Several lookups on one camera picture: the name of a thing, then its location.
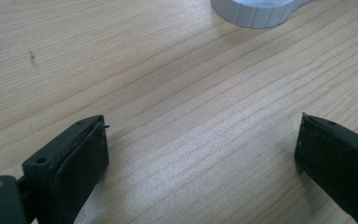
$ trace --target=gray round object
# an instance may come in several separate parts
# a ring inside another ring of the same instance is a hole
[[[226,21],[249,28],[279,25],[310,0],[211,0]]]

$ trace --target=wooden surface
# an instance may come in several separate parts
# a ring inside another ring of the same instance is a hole
[[[263,30],[208,0],[0,0],[0,175],[112,125],[76,223],[354,223],[295,167],[303,111],[358,132],[358,0]]]

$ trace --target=stain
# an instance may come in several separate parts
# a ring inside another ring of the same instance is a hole
[[[30,63],[32,64],[32,67],[38,68],[39,66],[36,63],[36,56],[31,50],[29,50],[29,54],[30,54]]]

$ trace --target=light wood tabletop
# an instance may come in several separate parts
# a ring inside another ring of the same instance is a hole
[[[76,223],[354,223],[296,168],[303,111],[358,133],[358,0],[269,29],[208,0],[0,0],[0,175],[111,125]]]

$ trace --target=white plastic lid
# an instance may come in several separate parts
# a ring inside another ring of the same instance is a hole
[[[222,18],[242,27],[267,28],[286,21],[310,0],[211,0]]]

